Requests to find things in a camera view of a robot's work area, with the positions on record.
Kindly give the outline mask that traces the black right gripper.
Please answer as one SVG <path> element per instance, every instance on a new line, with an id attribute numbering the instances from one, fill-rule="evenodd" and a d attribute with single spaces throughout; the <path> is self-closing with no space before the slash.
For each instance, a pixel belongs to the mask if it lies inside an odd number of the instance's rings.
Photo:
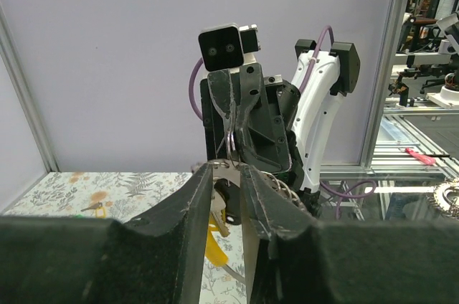
<path id="1" fill-rule="evenodd" d="M 300 94 L 289 82 L 264 78 L 261 64 L 253 62 L 238 74 L 210 72 L 199 91 L 209 160 L 246 163 L 276 176 L 297 169 L 287 134 Z"/>

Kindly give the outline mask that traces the metal keyring hoop yellow handle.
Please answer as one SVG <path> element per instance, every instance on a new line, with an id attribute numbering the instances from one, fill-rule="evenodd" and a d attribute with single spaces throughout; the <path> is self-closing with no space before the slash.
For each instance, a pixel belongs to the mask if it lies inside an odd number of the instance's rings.
<path id="1" fill-rule="evenodd" d="M 269 175 L 268 178 L 274 182 L 275 189 L 279 189 L 282 194 L 292 199 L 293 203 L 300 210 L 305 211 L 306 197 L 298 191 L 293 190 L 293 181 L 300 178 L 302 170 L 300 153 L 293 132 L 289 132 L 287 137 L 293 165 L 297 169 L 292 169 L 289 175 Z M 205 256 L 215 267 L 224 269 L 234 279 L 243 283 L 245 281 L 244 277 L 228 265 L 226 254 L 219 248 L 212 235 L 213 232 L 219 232 L 222 237 L 228 236 L 229 230 L 226 224 L 229 222 L 229 218 L 234 219 L 234 224 L 240 223 L 239 199 L 236 195 L 224 192 L 228 189 L 231 182 L 225 179 L 214 180 L 214 184 L 218 183 L 222 185 L 217 187 L 212 198 Z M 283 282 L 299 280 L 300 276 L 305 276 L 306 278 L 314 277 L 313 273 L 320 270 L 320 261 L 316 259 L 317 248 L 313 244 L 312 237 L 311 228 L 306 227 L 292 240 L 279 239 L 276 245 L 278 248 L 277 257 L 273 255 L 273 243 L 268 242 L 266 245 L 267 254 L 265 256 L 258 255 L 259 260 L 255 263 L 256 272 L 261 272 L 262 266 L 266 265 L 268 266 L 268 272 L 280 276 Z"/>

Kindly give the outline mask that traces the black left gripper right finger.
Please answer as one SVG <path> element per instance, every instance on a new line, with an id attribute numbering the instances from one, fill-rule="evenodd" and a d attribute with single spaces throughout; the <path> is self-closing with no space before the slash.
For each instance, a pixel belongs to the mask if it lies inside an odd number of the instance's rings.
<path id="1" fill-rule="evenodd" d="M 327 222 L 240 169 L 249 303 L 456 303 L 458 223 Z"/>

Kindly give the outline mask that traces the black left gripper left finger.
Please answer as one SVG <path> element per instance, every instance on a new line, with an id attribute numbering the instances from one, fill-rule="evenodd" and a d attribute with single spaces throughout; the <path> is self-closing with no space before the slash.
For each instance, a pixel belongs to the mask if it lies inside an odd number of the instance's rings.
<path id="1" fill-rule="evenodd" d="M 1 218 L 3 303 L 198 303 L 213 190 L 204 164 L 127 222 Z"/>

